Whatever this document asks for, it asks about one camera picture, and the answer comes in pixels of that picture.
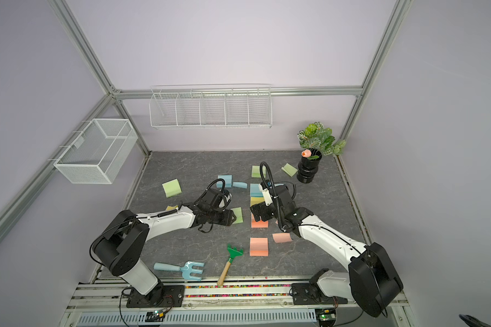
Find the pink memo pad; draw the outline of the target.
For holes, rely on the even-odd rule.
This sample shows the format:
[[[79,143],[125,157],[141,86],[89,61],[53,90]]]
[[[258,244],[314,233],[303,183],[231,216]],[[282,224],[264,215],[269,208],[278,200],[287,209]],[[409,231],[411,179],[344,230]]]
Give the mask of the pink memo pad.
[[[255,216],[251,214],[251,228],[268,228],[269,222],[264,222],[262,220],[256,221]]]
[[[269,255],[269,239],[251,238],[249,253],[252,257],[267,257]]]

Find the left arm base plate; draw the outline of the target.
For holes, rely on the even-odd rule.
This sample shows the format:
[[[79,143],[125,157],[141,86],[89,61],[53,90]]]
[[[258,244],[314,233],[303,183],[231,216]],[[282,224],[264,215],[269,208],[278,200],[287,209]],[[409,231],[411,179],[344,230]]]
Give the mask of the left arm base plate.
[[[184,286],[168,286],[160,283],[147,295],[142,295],[132,288],[126,306],[127,308],[180,307],[184,294]]]

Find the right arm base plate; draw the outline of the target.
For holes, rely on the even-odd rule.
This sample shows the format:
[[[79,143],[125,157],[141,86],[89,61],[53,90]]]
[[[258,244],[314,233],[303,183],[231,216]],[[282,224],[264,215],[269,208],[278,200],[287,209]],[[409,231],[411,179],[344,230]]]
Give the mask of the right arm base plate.
[[[309,283],[293,283],[289,296],[294,305],[344,305],[349,301],[346,298],[326,296],[315,285]]]

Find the light blue memo pad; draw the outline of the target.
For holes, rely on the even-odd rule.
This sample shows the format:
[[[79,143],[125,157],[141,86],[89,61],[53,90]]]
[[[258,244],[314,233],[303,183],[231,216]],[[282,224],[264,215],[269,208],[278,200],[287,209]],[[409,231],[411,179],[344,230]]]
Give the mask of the light blue memo pad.
[[[233,176],[228,175],[218,175],[218,181],[216,183],[217,188],[225,187],[230,188],[233,185]]]

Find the torn green memo page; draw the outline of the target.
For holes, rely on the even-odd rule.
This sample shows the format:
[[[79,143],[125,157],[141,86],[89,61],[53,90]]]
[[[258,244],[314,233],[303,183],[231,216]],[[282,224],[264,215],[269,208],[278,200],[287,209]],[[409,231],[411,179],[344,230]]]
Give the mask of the torn green memo page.
[[[285,172],[287,175],[289,175],[290,177],[295,176],[298,171],[294,166],[290,165],[289,163],[288,164],[286,163],[284,166],[282,166],[281,170]]]

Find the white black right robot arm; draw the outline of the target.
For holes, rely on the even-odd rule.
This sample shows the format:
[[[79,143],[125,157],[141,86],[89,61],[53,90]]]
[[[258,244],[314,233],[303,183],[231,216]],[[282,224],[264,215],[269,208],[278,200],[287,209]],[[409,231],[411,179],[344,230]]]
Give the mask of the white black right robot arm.
[[[250,207],[257,222],[275,219],[284,233],[315,244],[347,270],[347,277],[336,277],[328,268],[315,274],[310,283],[322,295],[351,299],[372,317],[387,313],[404,285],[382,245],[367,245],[334,230],[311,210],[298,207],[285,185],[262,182],[256,189],[264,199]]]

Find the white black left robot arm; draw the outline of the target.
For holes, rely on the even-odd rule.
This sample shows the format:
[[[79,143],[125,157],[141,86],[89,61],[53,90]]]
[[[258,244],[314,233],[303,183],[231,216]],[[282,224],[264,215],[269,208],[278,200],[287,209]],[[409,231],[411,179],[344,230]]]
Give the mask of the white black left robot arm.
[[[201,229],[205,224],[232,225],[236,216],[228,208],[231,199],[227,189],[208,188],[195,201],[168,211],[143,214],[122,211],[92,242],[89,253],[112,275],[150,297],[158,292],[160,280],[140,258],[146,242],[176,230]]]

